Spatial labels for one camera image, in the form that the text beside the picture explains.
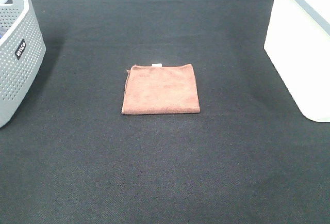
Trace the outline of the grey perforated laundry basket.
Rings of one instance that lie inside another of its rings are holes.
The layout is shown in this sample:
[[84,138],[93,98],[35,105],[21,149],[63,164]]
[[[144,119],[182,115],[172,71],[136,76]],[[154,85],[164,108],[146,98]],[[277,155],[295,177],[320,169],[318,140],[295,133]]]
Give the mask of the grey perforated laundry basket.
[[1,4],[1,126],[6,125],[30,89],[46,47],[31,0]]

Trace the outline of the brown towel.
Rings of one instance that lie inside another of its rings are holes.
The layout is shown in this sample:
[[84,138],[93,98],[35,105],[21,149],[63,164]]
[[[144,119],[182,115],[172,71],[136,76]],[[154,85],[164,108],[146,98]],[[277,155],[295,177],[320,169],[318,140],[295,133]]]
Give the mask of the brown towel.
[[199,112],[200,104],[192,64],[177,67],[134,65],[127,71],[122,114]]

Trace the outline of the white plastic bin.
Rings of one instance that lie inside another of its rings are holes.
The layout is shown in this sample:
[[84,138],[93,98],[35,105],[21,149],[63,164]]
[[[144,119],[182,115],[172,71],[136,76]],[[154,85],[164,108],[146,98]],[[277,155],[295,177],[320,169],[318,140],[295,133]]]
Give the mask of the white plastic bin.
[[274,0],[264,49],[301,113],[329,122],[329,0]]

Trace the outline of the black fabric table mat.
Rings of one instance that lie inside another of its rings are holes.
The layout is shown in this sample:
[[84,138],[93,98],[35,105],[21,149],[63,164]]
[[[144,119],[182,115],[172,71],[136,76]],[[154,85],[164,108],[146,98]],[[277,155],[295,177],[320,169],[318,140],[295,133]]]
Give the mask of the black fabric table mat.
[[[329,223],[329,124],[263,49],[273,0],[32,0],[46,54],[1,129],[1,223]],[[125,116],[133,65],[201,112]]]

